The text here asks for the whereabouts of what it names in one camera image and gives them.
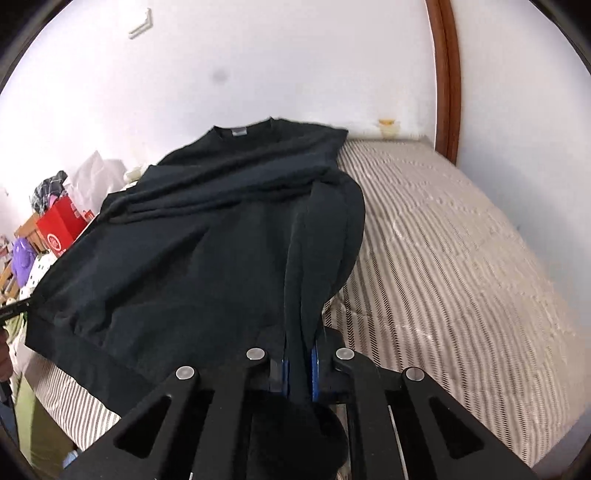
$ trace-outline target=clothing label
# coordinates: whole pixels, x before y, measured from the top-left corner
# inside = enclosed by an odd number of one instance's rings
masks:
[[[234,137],[242,137],[243,135],[247,135],[248,131],[246,130],[246,127],[240,127],[240,128],[232,128],[232,135]]]

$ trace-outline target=white plastic bag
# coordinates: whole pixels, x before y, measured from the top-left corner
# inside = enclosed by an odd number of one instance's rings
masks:
[[[78,170],[68,174],[64,188],[84,218],[92,220],[99,214],[105,197],[124,187],[125,170],[121,160],[103,160],[94,152]]]

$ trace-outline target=purple bag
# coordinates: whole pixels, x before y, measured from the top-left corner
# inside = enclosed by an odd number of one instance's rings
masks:
[[[17,284],[23,288],[29,279],[37,253],[26,238],[17,238],[12,249],[12,273],[17,277]]]

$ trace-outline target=metal screw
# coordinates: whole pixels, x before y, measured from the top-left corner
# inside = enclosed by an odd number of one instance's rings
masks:
[[[188,380],[194,374],[195,374],[195,370],[193,370],[193,367],[184,366],[184,367],[179,367],[177,369],[177,378],[179,380]]]
[[[261,360],[265,356],[265,351],[262,348],[251,348],[246,352],[249,360]]]
[[[413,382],[420,382],[425,378],[425,372],[419,367],[411,367],[407,370],[407,378]]]
[[[339,348],[336,351],[336,356],[341,360],[351,360],[355,356],[355,352],[351,348]]]

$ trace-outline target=bed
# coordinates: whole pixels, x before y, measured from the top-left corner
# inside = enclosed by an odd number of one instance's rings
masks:
[[[500,210],[428,145],[348,141],[339,165],[363,190],[366,224],[325,324],[384,368],[425,369],[535,465],[583,414],[587,387],[583,341],[540,263]],[[23,340],[18,369],[87,449],[119,417]]]

